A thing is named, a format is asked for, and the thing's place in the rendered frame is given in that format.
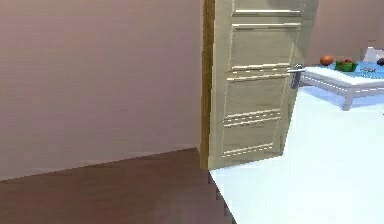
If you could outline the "beige panelled room door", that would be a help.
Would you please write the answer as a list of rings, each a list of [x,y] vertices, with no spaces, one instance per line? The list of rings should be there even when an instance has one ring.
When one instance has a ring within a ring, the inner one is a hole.
[[[282,155],[320,0],[203,0],[200,166]]]

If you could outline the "blue patterned table cloth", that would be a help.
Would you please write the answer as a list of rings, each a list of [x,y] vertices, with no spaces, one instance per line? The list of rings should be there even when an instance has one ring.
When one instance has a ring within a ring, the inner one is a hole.
[[[384,66],[378,65],[376,62],[358,62],[353,72],[344,74],[350,77],[384,79]]]

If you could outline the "green bowl with red fruit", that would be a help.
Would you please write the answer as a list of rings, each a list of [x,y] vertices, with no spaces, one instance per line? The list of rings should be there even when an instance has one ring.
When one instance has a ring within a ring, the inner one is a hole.
[[[337,61],[335,64],[335,69],[341,72],[354,72],[356,70],[358,63],[352,61],[351,59],[344,59],[342,61]]]

